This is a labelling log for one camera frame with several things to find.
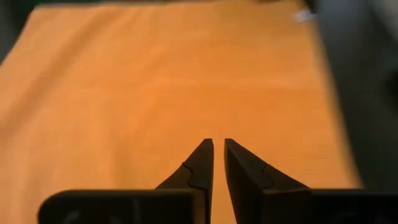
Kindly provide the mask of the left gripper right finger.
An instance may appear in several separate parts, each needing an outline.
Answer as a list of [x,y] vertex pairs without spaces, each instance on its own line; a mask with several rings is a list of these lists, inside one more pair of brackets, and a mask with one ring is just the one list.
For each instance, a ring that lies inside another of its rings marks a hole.
[[397,224],[397,194],[364,189],[311,189],[233,139],[224,166],[237,223]]

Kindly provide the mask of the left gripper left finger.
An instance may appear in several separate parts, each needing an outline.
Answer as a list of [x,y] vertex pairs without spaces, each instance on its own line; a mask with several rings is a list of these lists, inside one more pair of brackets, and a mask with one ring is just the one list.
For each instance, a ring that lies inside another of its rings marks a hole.
[[211,221],[214,145],[208,138],[150,190],[65,190],[43,201],[39,224],[206,224]]

